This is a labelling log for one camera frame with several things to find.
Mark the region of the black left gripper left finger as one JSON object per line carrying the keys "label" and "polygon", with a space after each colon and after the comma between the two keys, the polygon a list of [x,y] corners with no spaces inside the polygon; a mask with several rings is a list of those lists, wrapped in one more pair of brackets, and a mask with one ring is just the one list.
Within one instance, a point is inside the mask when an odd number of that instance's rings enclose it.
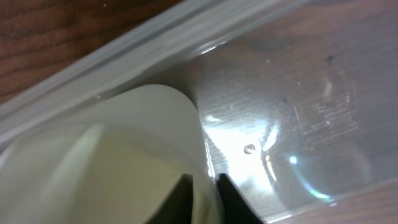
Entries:
{"label": "black left gripper left finger", "polygon": [[147,224],[191,224],[193,211],[193,177],[180,176],[175,187]]}

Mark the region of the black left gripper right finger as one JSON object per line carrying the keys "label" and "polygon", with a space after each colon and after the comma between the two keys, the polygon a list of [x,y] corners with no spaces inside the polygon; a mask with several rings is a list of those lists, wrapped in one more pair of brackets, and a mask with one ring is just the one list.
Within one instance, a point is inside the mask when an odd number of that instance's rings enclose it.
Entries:
{"label": "black left gripper right finger", "polygon": [[227,174],[220,174],[216,181],[223,205],[225,224],[264,224],[254,214]]}

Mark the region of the white plastic cup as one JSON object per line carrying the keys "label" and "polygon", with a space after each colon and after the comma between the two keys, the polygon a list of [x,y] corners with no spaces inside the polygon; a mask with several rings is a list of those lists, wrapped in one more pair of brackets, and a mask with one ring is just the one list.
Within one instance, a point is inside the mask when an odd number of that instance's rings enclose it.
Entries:
{"label": "white plastic cup", "polygon": [[146,223],[183,174],[191,223],[220,223],[198,111],[182,92],[144,85],[1,132],[2,223]]}

